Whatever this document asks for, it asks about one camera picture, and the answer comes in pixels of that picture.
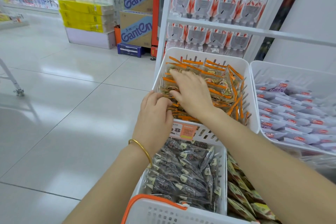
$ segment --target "hand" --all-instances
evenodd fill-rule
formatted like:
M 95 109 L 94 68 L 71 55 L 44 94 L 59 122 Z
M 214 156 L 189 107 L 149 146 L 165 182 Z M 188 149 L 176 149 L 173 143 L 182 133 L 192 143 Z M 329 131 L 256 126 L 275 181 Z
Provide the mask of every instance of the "hand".
M 182 73 L 170 69 L 180 92 L 171 90 L 170 94 L 179 102 L 186 112 L 196 119 L 201 120 L 206 112 L 215 107 L 212 104 L 207 83 L 203 78 L 193 72 Z
M 165 144 L 173 126 L 172 105 L 162 93 L 151 90 L 143 99 L 132 139 L 137 140 L 153 157 Z

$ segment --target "right hand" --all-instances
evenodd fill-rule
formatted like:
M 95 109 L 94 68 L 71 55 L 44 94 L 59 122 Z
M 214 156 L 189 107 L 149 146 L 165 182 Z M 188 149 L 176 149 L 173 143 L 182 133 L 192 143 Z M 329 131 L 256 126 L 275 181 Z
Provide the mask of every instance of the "right hand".
M 211 96 L 205 80 L 193 72 L 182 73 L 170 69 L 180 92 L 171 90 L 170 94 L 179 102 L 186 112 L 196 119 L 201 120 L 203 115 L 213 110 Z

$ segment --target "blue plastic crate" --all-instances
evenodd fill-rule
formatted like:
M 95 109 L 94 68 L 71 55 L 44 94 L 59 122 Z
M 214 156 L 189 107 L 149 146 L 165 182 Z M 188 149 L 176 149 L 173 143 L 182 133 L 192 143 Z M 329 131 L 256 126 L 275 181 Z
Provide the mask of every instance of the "blue plastic crate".
M 141 58 L 141 55 L 145 53 L 145 48 L 132 44 L 117 44 L 119 54 L 128 54 Z

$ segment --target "bracelet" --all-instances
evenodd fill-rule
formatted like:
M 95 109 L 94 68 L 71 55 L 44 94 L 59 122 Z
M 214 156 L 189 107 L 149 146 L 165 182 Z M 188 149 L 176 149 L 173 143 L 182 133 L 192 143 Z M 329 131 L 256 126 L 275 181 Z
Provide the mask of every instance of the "bracelet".
M 147 158 L 148 158 L 148 160 L 149 160 L 149 163 L 150 163 L 149 168 L 151 168 L 152 165 L 153 165 L 153 162 L 152 162 L 152 159 L 150 158 L 148 152 L 146 151 L 146 149 L 141 145 L 141 143 L 139 143 L 137 140 L 134 140 L 134 139 L 130 139 L 130 140 L 128 140 L 128 144 L 130 144 L 132 141 L 135 142 L 137 145 L 139 145 L 140 148 L 144 151 L 144 153 L 146 154 L 146 156 L 147 156 Z

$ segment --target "orange basket handle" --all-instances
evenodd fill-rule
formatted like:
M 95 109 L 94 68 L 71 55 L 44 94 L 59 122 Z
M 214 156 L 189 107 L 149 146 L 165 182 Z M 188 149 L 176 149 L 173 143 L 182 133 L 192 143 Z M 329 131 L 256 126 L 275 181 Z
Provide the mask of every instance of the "orange basket handle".
M 178 209 L 184 210 L 184 211 L 188 209 L 186 206 L 178 205 L 178 204 L 176 204 L 176 203 L 174 203 L 174 202 L 172 202 L 168 199 L 162 198 L 162 197 L 156 197 L 156 196 L 146 195 L 146 194 L 139 194 L 139 195 L 136 195 L 136 196 L 132 197 L 131 200 L 128 202 L 128 205 L 127 205 L 126 211 L 124 213 L 123 220 L 121 221 L 121 224 L 126 223 L 126 220 L 127 220 L 129 211 L 132 208 L 132 205 L 136 201 L 138 201 L 139 199 L 142 199 L 142 198 L 151 199 L 151 200 L 159 201 L 159 202 L 162 202 L 162 203 L 166 203 L 166 204 L 172 205 L 172 206 L 174 206 Z

